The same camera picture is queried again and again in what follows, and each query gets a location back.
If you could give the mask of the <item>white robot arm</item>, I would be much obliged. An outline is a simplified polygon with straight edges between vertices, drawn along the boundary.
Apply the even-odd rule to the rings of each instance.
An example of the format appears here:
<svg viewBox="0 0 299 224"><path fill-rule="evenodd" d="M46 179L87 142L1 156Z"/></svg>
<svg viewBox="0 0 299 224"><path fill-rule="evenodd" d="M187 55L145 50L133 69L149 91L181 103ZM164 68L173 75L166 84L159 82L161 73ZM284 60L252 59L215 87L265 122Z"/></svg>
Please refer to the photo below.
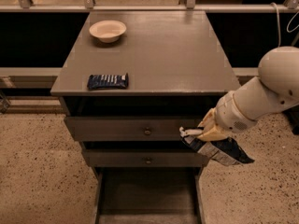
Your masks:
<svg viewBox="0 0 299 224"><path fill-rule="evenodd" d="M183 138L219 141L242 133L265 115L299 104L299 48L278 47L260 60L258 75L220 98L197 127L179 129Z"/></svg>

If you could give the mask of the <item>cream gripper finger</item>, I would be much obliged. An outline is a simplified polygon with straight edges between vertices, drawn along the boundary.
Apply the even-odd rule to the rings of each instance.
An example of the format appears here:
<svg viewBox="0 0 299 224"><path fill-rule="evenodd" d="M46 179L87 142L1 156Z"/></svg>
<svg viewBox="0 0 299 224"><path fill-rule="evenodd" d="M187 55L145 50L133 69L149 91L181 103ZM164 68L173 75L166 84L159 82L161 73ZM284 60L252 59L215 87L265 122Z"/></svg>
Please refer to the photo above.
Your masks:
<svg viewBox="0 0 299 224"><path fill-rule="evenodd" d="M203 133L203 130L200 127L185 129L184 127L179 128L179 133L181 137L194 136L198 137Z"/></svg>

